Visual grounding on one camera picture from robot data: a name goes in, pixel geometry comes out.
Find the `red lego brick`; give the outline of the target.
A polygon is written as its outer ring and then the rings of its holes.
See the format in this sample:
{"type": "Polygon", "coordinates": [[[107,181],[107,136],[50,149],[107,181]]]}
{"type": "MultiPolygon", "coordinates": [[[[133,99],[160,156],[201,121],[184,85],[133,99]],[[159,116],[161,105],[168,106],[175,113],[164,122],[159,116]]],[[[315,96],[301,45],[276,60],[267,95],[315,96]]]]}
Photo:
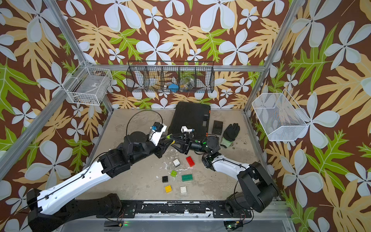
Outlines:
{"type": "Polygon", "coordinates": [[[189,167],[193,167],[195,165],[194,160],[190,156],[186,157],[186,161],[187,161],[189,167]]]}

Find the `dark green lego brick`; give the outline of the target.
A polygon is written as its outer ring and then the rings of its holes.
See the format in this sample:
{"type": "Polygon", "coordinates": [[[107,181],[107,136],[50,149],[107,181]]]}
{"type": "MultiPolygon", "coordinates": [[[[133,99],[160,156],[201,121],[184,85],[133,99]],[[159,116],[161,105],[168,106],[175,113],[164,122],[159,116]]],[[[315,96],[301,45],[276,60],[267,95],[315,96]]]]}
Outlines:
{"type": "Polygon", "coordinates": [[[182,179],[182,182],[192,181],[193,175],[192,174],[182,175],[181,179],[182,179]]]}

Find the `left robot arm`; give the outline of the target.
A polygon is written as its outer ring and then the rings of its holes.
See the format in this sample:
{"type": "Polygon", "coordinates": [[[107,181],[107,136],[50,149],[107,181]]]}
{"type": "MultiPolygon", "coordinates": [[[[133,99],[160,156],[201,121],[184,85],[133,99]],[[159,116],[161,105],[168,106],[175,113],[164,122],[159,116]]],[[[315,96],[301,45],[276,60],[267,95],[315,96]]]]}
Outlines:
{"type": "Polygon", "coordinates": [[[76,197],[92,187],[128,171],[133,164],[151,156],[161,158],[172,140],[162,137],[167,127],[155,122],[150,134],[135,131],[117,148],[104,152],[89,167],[62,183],[27,194],[28,225],[33,232],[52,232],[66,222],[88,216],[121,217],[124,213],[117,194],[91,200],[76,197]]]}

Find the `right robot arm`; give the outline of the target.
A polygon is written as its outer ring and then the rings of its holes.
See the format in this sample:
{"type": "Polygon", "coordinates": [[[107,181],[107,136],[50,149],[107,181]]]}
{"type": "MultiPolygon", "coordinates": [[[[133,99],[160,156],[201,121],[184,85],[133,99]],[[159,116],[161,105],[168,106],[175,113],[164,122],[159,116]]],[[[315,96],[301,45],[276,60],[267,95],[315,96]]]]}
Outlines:
{"type": "Polygon", "coordinates": [[[274,199],[279,197],[279,190],[271,176],[259,163],[240,163],[226,158],[219,153],[219,138],[215,135],[202,140],[194,138],[193,131],[182,128],[178,134],[166,137],[173,141],[172,146],[180,153],[187,154],[190,150],[202,155],[204,166],[215,172],[223,173],[236,179],[241,192],[233,190],[224,202],[224,208],[230,217],[246,211],[261,213],[274,199]]]}

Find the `yellow lego brick lower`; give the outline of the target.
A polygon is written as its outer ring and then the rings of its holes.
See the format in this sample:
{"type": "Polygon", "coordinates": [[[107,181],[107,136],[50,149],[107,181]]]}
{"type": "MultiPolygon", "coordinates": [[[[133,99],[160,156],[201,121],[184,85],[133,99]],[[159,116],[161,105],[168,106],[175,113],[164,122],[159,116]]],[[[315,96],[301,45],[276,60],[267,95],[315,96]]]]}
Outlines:
{"type": "Polygon", "coordinates": [[[170,192],[172,192],[172,187],[171,187],[171,185],[167,185],[167,186],[165,186],[165,192],[166,193],[170,193],[170,192]]]}

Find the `black plastic tool case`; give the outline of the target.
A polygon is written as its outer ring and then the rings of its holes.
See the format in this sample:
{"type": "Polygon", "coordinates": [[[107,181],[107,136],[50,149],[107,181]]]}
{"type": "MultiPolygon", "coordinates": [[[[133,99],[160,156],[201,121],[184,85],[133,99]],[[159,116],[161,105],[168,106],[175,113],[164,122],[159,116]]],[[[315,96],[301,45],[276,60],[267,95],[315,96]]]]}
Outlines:
{"type": "Polygon", "coordinates": [[[211,107],[206,104],[179,102],[168,127],[168,134],[178,134],[181,128],[186,126],[188,129],[194,129],[195,139],[202,140],[208,133],[210,111],[211,107]]]}

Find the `small black box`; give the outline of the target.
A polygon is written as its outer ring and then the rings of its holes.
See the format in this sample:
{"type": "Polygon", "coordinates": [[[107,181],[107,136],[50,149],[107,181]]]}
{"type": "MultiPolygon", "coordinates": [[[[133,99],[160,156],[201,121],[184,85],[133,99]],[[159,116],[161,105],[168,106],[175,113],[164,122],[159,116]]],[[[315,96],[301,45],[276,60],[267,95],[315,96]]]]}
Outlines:
{"type": "Polygon", "coordinates": [[[212,134],[222,135],[223,132],[223,122],[215,120],[212,127],[212,134]]]}

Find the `black work glove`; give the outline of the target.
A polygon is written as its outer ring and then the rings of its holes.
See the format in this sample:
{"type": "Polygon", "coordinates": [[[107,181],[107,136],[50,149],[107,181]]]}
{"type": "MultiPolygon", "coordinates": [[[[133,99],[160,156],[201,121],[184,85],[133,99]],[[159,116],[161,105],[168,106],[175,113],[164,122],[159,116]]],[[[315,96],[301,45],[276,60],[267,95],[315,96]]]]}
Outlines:
{"type": "Polygon", "coordinates": [[[223,132],[222,141],[220,145],[224,148],[228,148],[235,141],[236,137],[240,132],[240,126],[238,123],[230,124],[223,132]]]}

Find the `blue object in basket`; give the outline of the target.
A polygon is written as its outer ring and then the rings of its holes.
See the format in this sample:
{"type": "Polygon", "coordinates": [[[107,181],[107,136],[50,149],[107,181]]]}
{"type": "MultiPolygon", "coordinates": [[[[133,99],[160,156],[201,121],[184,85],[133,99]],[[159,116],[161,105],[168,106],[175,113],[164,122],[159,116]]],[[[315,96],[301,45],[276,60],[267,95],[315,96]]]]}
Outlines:
{"type": "Polygon", "coordinates": [[[168,86],[168,89],[172,92],[172,93],[176,93],[178,90],[179,90],[179,86],[176,85],[176,84],[171,84],[168,86]]]}

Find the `white mesh basket right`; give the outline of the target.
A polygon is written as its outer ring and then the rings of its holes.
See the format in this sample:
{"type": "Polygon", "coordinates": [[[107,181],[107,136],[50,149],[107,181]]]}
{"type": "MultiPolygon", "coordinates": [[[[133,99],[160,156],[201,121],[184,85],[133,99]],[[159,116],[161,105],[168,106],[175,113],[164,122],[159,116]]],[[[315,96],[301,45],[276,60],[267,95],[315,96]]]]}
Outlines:
{"type": "Polygon", "coordinates": [[[309,117],[287,90],[262,93],[252,106],[270,142],[295,141],[309,128],[309,117]]]}

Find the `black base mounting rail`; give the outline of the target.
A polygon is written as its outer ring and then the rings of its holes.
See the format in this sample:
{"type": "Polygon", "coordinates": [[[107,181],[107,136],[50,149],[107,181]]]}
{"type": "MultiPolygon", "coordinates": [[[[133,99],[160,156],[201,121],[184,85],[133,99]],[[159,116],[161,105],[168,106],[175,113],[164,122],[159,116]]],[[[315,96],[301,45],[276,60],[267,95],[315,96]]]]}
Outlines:
{"type": "Polygon", "coordinates": [[[234,210],[225,201],[139,201],[122,200],[121,208],[105,215],[106,218],[137,218],[146,215],[205,214],[208,218],[252,217],[248,209],[234,210]]]}

